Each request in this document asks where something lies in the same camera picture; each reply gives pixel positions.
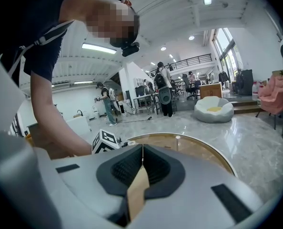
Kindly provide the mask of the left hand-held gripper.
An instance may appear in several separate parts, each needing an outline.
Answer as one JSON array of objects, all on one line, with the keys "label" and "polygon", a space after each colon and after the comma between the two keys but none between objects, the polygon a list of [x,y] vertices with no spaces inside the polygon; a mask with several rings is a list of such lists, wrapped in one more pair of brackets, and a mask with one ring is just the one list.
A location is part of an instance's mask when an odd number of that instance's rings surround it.
[{"label": "left hand-held gripper", "polygon": [[92,142],[91,154],[94,155],[108,152],[123,146],[126,146],[126,144],[122,144],[122,139],[120,137],[116,138],[115,134],[100,129]]}]

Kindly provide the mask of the person's left forearm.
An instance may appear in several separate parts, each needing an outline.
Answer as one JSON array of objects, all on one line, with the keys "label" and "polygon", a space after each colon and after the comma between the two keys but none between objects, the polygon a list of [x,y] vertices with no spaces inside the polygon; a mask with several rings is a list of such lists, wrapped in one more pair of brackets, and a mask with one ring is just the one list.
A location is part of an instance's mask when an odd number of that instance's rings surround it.
[{"label": "person's left forearm", "polygon": [[32,98],[31,103],[39,126],[54,143],[76,156],[91,154],[91,145],[68,126],[51,98]]}]

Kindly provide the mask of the white counter cabinet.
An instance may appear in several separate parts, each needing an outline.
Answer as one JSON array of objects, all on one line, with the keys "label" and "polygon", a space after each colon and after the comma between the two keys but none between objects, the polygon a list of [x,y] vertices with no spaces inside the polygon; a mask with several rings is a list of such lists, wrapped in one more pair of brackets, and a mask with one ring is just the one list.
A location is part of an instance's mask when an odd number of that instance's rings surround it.
[{"label": "white counter cabinet", "polygon": [[67,120],[66,123],[79,136],[91,131],[85,116],[72,118]]}]

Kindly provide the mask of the white table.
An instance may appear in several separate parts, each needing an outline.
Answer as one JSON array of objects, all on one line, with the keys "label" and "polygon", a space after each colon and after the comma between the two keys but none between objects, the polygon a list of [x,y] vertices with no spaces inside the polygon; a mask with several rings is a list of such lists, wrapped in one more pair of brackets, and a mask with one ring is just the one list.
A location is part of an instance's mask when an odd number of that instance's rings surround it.
[{"label": "white table", "polygon": [[158,93],[146,94],[138,96],[133,99],[135,113],[138,114],[140,111],[146,111],[148,114],[159,114],[161,110],[161,104],[158,98]]}]

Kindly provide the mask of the grey oval backpack device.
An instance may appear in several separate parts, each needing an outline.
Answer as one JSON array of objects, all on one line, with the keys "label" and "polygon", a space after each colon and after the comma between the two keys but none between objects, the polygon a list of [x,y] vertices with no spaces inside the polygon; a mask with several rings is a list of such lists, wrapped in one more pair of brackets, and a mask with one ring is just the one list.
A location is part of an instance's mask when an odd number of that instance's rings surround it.
[{"label": "grey oval backpack device", "polygon": [[158,90],[159,100],[161,104],[167,105],[170,103],[172,97],[168,86],[162,87]]}]

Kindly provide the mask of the white flower-shaped bean bag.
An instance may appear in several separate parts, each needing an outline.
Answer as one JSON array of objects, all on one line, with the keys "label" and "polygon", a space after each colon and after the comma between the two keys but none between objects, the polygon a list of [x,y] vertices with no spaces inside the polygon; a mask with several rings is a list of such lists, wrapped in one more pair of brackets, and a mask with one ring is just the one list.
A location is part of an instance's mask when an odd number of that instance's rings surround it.
[{"label": "white flower-shaped bean bag", "polygon": [[[208,108],[222,107],[218,112],[209,112]],[[194,106],[194,116],[205,123],[226,123],[229,122],[234,115],[233,105],[224,98],[217,96],[207,96],[201,100],[198,100]]]}]

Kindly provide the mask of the black backpack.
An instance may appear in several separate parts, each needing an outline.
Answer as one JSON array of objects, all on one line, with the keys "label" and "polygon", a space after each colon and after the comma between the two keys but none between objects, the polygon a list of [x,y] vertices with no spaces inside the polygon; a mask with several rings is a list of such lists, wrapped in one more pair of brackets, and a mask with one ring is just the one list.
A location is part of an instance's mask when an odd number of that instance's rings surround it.
[{"label": "black backpack", "polygon": [[161,73],[157,73],[155,75],[154,83],[158,89],[166,86],[164,76]]}]

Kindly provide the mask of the black office chair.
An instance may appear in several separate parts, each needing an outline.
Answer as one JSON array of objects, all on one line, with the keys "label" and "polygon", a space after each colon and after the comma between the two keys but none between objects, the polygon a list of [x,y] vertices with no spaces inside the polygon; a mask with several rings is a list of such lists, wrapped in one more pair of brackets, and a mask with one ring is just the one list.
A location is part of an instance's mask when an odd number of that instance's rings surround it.
[{"label": "black office chair", "polygon": [[186,99],[187,100],[190,99],[190,98],[196,98],[197,99],[197,97],[200,96],[199,94],[197,94],[197,91],[200,89],[201,81],[197,80],[194,83],[190,83],[187,75],[185,75],[185,74],[182,75],[182,79],[185,83],[186,93],[190,94],[186,97]]}]

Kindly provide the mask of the wooden platform steps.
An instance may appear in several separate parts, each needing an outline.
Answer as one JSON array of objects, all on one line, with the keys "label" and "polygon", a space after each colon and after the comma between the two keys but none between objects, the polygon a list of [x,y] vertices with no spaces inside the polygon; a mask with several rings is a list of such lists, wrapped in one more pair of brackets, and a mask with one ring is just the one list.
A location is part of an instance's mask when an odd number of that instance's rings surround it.
[{"label": "wooden platform steps", "polygon": [[235,115],[263,112],[255,100],[230,100],[230,103],[233,105]]}]

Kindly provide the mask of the wooden cabinet white top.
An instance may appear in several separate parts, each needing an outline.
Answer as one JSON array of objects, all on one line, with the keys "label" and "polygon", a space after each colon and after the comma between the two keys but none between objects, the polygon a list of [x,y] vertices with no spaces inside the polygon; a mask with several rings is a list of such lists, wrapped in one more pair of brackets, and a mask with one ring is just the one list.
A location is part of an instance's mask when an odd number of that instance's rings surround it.
[{"label": "wooden cabinet white top", "polygon": [[222,98],[222,85],[221,83],[205,84],[199,87],[200,98],[203,99],[207,96],[217,96]]}]

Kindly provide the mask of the black mezzanine railing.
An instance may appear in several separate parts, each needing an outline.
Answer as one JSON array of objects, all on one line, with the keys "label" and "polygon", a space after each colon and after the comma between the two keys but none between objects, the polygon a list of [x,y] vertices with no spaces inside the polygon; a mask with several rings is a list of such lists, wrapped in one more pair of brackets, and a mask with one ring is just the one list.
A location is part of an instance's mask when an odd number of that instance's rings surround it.
[{"label": "black mezzanine railing", "polygon": [[171,73],[180,73],[211,67],[215,65],[215,63],[212,59],[212,54],[208,53],[184,59],[178,62],[173,62],[171,63],[171,65],[173,66],[173,71],[169,71],[169,64],[165,65],[164,68]]}]

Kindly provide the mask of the rack of dark clothes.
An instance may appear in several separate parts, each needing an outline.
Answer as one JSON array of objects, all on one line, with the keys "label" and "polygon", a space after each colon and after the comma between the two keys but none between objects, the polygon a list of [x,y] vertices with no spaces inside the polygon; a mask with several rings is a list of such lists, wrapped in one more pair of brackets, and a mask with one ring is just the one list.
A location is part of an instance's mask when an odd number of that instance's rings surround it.
[{"label": "rack of dark clothes", "polygon": [[228,77],[227,72],[220,71],[219,74],[218,74],[218,79],[219,79],[219,82],[221,82],[222,86],[224,86],[226,88],[227,82],[229,81],[229,77]]}]

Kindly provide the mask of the black washing machine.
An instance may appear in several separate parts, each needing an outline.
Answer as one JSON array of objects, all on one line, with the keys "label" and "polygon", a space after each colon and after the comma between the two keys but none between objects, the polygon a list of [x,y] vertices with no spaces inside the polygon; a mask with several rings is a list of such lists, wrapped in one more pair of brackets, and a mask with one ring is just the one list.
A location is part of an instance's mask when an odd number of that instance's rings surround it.
[{"label": "black washing machine", "polygon": [[239,95],[252,95],[253,72],[242,70],[236,76],[237,90]]}]

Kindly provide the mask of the tall glass window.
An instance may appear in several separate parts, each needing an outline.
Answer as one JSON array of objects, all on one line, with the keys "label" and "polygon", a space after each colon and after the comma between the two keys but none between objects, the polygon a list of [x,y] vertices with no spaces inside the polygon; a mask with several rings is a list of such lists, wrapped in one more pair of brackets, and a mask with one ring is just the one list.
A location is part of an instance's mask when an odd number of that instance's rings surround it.
[{"label": "tall glass window", "polygon": [[227,73],[229,82],[236,82],[237,74],[243,69],[243,63],[239,49],[229,29],[215,29],[212,42],[219,57],[220,71]]}]

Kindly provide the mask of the person's navy t-shirt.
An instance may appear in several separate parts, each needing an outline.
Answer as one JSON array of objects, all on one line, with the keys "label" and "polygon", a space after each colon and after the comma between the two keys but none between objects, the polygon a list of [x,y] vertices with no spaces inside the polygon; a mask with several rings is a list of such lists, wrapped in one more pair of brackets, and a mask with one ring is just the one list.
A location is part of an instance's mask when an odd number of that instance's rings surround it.
[{"label": "person's navy t-shirt", "polygon": [[59,22],[63,0],[9,0],[0,7],[0,56],[6,71],[25,58],[24,72],[48,81],[69,27]]}]

